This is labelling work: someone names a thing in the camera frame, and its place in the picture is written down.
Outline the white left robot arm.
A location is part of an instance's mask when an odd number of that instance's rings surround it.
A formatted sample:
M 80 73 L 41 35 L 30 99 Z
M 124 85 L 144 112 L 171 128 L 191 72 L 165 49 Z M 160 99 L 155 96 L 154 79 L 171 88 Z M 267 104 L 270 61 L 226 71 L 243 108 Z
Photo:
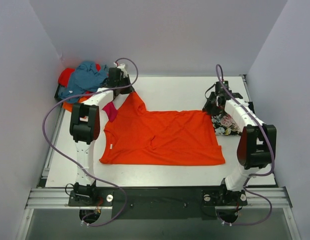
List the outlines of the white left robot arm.
M 100 111 L 111 108 L 118 95 L 134 91 L 126 64 L 111 67 L 105 87 L 97 91 L 98 94 L 72 106 L 69 131 L 75 142 L 76 162 L 80 164 L 76 175 L 76 183 L 80 186 L 91 186 L 95 182 L 92 178 L 93 153 L 95 141 L 100 134 Z

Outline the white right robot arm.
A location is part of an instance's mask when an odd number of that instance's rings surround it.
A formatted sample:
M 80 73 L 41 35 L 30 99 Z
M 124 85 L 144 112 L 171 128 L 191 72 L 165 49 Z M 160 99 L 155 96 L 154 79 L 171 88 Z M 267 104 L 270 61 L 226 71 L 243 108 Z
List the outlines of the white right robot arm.
M 205 92 L 203 112 L 212 120 L 220 136 L 240 136 L 237 147 L 238 165 L 224 179 L 225 188 L 218 191 L 218 200 L 229 205 L 251 177 L 259 177 L 260 169 L 272 166 L 276 154 L 277 129 L 260 120 L 251 101 L 229 89 L 228 81 L 216 82 Z

